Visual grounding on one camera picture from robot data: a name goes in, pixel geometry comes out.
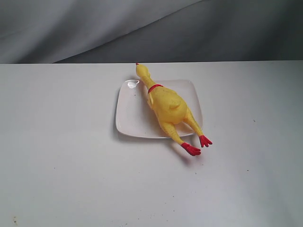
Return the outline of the yellow rubber chicken toy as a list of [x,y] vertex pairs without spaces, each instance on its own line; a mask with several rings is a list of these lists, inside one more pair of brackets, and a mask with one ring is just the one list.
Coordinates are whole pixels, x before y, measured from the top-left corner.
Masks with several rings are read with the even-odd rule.
[[188,154],[198,156],[201,149],[184,142],[177,133],[175,125],[184,122],[198,135],[201,147],[208,147],[212,142],[203,134],[185,100],[174,90],[155,83],[148,68],[136,63],[136,74],[147,88],[147,103],[154,111],[161,129]]

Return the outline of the white square plate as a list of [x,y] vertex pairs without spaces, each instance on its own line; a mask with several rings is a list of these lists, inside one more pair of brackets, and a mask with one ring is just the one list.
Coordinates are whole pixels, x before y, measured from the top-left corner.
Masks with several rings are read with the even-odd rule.
[[[203,115],[193,83],[189,80],[158,80],[158,84],[175,90],[187,103],[192,114],[203,126]],[[166,139],[168,136],[162,131],[153,110],[147,103],[147,88],[139,80],[125,81],[119,92],[116,107],[116,128],[124,135],[146,138]]]

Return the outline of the grey backdrop cloth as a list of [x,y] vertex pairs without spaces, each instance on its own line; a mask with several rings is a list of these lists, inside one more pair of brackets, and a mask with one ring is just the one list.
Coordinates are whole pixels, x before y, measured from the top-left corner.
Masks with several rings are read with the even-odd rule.
[[303,58],[300,0],[3,0],[1,63]]

